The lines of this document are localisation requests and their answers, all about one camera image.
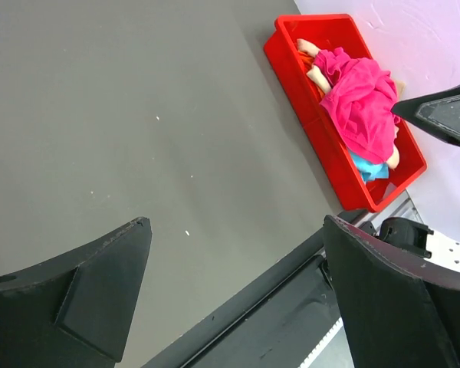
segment white wall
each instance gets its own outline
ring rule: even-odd
[[[405,98],[460,84],[460,0],[295,1],[304,14],[351,14]],[[429,168],[409,193],[427,224],[460,241],[460,149],[411,127]]]

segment red bin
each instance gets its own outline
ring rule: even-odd
[[[383,210],[427,167],[406,122],[399,124],[396,139],[399,166],[390,170],[388,179],[365,184],[327,111],[319,105],[319,91],[305,74],[305,66],[297,51],[297,39],[303,38],[319,48],[342,47],[352,58],[371,58],[354,20],[345,14],[282,15],[275,26],[276,32],[266,42],[264,52],[341,205],[346,210]]]

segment pink dress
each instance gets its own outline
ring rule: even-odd
[[[347,148],[374,164],[387,161],[393,154],[394,124],[400,121],[390,112],[398,100],[390,72],[374,60],[352,59],[342,48],[320,51],[314,64],[333,86],[320,105]]]

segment blue clothing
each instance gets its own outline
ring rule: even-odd
[[[387,179],[389,177],[389,167],[386,163],[375,165],[351,151],[350,155],[364,182],[372,182],[375,179]]]

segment gray floor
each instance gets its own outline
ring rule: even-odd
[[[138,367],[340,206],[262,46],[293,0],[0,0],[0,274],[137,217]]]

